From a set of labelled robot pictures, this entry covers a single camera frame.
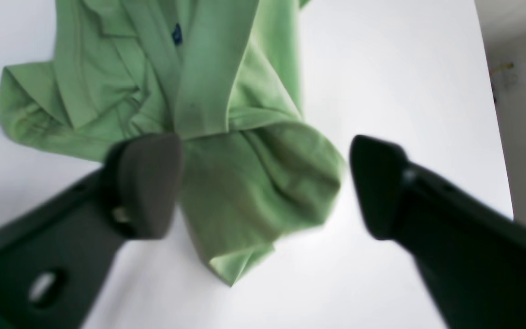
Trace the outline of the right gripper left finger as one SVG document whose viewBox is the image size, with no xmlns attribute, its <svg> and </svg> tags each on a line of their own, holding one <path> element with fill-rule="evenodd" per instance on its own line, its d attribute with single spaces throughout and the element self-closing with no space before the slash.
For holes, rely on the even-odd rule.
<svg viewBox="0 0 526 329">
<path fill-rule="evenodd" d="M 104 165 L 0 227 L 0 329 L 78 329 L 129 241 L 169 230 L 183 148 L 174 133 L 115 144 Z"/>
</svg>

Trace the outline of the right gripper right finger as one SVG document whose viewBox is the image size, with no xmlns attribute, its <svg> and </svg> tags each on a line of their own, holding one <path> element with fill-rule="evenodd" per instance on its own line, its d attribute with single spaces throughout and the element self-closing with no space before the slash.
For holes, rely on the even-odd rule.
<svg viewBox="0 0 526 329">
<path fill-rule="evenodd" d="M 411 254 L 449 329 L 526 329 L 526 227 L 397 144 L 357 135 L 349 165 L 365 227 Z"/>
</svg>

